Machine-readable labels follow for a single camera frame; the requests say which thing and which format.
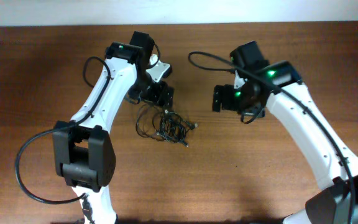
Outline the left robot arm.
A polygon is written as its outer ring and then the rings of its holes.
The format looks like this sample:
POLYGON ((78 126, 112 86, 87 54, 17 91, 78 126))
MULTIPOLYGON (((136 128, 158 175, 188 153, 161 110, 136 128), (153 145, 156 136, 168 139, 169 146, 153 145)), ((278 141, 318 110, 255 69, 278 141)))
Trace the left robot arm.
POLYGON ((80 198, 78 223, 116 223, 109 183, 116 167, 110 132, 125 96, 169 108, 174 89, 164 81, 172 67, 152 53, 156 43, 135 31, 128 44, 112 43, 103 70, 83 106, 69 122, 57 121, 52 134, 55 170, 80 198))

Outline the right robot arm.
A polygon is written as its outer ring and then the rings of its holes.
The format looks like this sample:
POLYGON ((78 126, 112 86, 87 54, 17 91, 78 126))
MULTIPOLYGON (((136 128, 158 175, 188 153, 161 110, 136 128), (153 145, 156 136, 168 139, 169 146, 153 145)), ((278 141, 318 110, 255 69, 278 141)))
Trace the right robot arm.
POLYGON ((254 41, 230 57, 234 83, 215 86, 213 111, 235 111, 245 124, 269 111, 299 147, 321 190, 302 210, 273 223, 358 223, 358 157, 322 115, 292 64, 269 63, 254 41))

